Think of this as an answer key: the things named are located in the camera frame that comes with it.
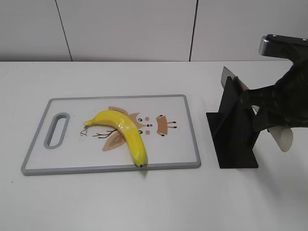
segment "banana tip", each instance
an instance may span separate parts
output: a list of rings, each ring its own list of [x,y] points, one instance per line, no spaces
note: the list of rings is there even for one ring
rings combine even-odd
[[[93,119],[92,120],[89,120],[87,122],[85,122],[85,126],[92,126],[94,123],[93,123]]]

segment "cartoon fox illustration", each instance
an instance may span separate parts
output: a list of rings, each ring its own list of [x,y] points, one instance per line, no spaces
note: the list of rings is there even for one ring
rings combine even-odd
[[[143,119],[138,118],[138,115],[140,114],[139,112],[129,114],[126,110],[119,108],[119,107],[113,107],[113,106],[109,106],[108,110],[118,111],[118,112],[123,113],[126,116],[128,116],[133,121],[133,123],[136,125],[136,127],[139,129],[140,134],[143,134],[143,131],[141,130],[141,128],[143,128],[143,127],[149,127],[150,128],[150,127],[153,126],[153,124],[143,124],[143,123],[141,123],[143,121]],[[172,122],[168,123],[166,116],[164,116],[164,115],[158,116],[156,118],[156,120],[157,120],[157,124],[158,124],[157,133],[161,136],[167,135],[168,128],[177,128],[177,127],[168,126],[168,124],[176,123],[176,121],[172,121]],[[106,143],[103,147],[103,152],[113,150],[117,147],[122,146],[125,143],[125,139],[123,138],[121,133],[118,132],[116,129],[109,130],[107,132],[108,132],[107,134],[96,133],[96,135],[93,136],[93,137],[98,137],[99,139],[108,138],[108,140],[106,141]],[[145,134],[149,135],[150,131],[146,130]]]

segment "banana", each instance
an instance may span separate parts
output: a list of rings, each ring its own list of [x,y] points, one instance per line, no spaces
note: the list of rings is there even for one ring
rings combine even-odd
[[[85,122],[85,126],[108,125],[116,128],[125,138],[134,163],[142,167],[147,162],[146,150],[138,128],[123,113],[106,110],[99,112],[94,119]]]

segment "black metal stand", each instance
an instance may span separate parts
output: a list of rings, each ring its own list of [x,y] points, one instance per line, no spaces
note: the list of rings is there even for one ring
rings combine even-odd
[[[227,78],[218,113],[207,113],[220,168],[258,168],[252,151],[259,132],[254,132],[252,109],[240,106],[237,80]]]

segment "cutting board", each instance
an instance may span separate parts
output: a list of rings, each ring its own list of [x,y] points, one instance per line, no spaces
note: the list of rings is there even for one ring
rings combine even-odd
[[[134,165],[124,138],[114,128],[84,126],[108,109],[126,114],[138,127],[147,165]],[[49,100],[21,171],[28,176],[200,165],[185,95],[58,98]]]

